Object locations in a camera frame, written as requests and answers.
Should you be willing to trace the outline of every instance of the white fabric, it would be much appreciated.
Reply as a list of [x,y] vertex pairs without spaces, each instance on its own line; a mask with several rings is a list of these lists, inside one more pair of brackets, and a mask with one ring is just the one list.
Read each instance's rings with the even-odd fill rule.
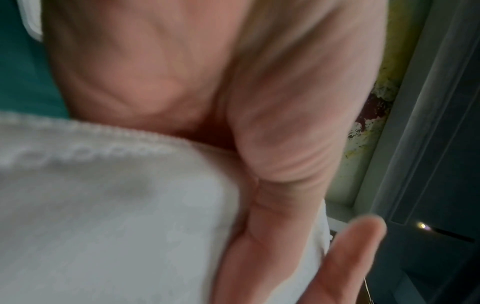
[[[229,152],[150,133],[0,114],[2,304],[207,304],[252,197]],[[329,245],[325,204],[294,304]]]

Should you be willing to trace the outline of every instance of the white plastic object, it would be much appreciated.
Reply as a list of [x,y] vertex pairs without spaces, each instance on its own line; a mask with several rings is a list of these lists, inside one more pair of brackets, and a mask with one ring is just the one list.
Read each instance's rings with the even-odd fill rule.
[[21,20],[30,36],[42,41],[41,0],[17,0]]

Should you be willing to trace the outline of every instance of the white face mask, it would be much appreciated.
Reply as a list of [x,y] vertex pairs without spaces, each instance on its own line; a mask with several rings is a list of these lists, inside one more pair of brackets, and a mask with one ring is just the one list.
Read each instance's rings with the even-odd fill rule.
[[[252,189],[237,156],[217,148],[0,114],[0,301],[207,304]],[[323,204],[269,303],[296,302],[329,236]]]

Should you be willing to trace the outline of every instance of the teal surface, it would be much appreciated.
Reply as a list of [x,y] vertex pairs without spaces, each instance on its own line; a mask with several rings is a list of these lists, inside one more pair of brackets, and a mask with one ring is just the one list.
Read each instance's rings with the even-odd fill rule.
[[68,117],[45,49],[26,32],[15,0],[0,0],[0,111]]

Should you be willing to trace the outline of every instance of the wrinkled skin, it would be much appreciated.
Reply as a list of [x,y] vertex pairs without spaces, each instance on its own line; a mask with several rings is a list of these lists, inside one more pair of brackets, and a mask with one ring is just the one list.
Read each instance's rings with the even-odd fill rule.
[[[258,178],[214,304],[261,304],[296,269],[377,74],[386,0],[43,0],[81,120],[236,150]],[[385,224],[341,234],[301,304],[353,304]]]

